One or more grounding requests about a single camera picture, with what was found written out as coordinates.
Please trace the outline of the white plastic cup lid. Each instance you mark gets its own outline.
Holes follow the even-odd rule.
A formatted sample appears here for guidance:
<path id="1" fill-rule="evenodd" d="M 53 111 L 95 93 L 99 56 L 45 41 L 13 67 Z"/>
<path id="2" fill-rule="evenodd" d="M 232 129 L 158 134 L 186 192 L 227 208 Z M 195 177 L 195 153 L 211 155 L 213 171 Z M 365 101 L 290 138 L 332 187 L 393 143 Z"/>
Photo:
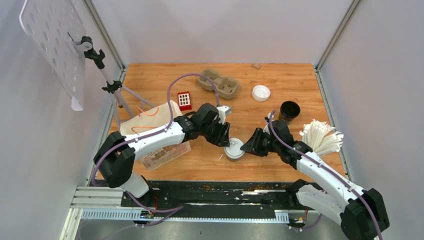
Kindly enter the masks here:
<path id="1" fill-rule="evenodd" d="M 238 138 L 232 137 L 229 139 L 230 146 L 224 147 L 224 153 L 226 156 L 243 156 L 244 151 L 240 150 L 240 147 L 244 145 L 243 141 Z"/>

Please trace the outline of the dark brown plastic cup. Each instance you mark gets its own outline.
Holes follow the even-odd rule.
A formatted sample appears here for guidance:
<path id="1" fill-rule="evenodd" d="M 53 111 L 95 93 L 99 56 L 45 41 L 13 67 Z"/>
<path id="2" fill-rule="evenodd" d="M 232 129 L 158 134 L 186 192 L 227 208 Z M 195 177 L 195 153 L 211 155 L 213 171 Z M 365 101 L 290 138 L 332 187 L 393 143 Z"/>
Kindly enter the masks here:
<path id="1" fill-rule="evenodd" d="M 229 160 L 229 161 L 231 161 L 231 162 L 237 162 L 237 161 L 239 161 L 243 156 L 241 155 L 241 156 L 229 156 L 229 155 L 227 155 L 226 156 L 227 157 L 227 159 Z"/>

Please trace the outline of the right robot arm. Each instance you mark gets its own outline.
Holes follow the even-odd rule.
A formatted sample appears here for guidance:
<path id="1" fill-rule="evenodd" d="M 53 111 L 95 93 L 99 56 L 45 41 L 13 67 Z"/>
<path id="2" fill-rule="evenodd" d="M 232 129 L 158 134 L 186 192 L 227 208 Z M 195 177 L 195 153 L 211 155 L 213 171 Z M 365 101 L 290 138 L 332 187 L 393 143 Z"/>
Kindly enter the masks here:
<path id="1" fill-rule="evenodd" d="M 349 240 L 381 240 L 390 226 L 382 194 L 346 179 L 325 163 L 306 143 L 294 140 L 287 124 L 273 120 L 256 128 L 240 148 L 245 153 L 266 157 L 276 153 L 295 170 L 309 176 L 320 189 L 299 179 L 289 186 L 286 204 L 312 208 L 337 223 Z"/>

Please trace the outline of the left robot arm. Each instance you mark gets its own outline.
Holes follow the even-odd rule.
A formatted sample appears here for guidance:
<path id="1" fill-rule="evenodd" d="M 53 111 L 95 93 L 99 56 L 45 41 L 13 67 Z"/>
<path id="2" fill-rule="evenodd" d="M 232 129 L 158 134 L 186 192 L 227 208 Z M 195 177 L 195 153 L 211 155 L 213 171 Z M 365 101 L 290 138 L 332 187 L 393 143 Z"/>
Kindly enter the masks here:
<path id="1" fill-rule="evenodd" d="M 153 193 L 147 181 L 133 171 L 141 157 L 171 145 L 204 137 L 207 142 L 228 147 L 230 123 L 226 117 L 232 109 L 226 105 L 204 103 L 197 111 L 175 117 L 167 125 L 142 133 L 121 135 L 115 131 L 106 138 L 93 161 L 107 187 L 121 188 L 134 197 L 140 206 L 149 206 Z"/>

